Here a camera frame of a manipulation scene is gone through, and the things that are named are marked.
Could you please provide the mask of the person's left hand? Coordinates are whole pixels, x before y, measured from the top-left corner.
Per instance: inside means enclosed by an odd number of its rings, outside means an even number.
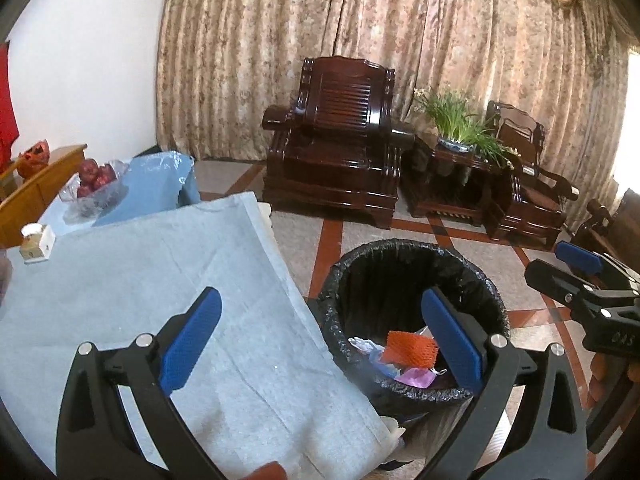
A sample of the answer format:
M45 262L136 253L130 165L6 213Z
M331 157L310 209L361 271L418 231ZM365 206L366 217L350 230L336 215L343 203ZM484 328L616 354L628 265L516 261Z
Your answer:
M288 480L288 474L282 465L274 460L255 469L241 480Z

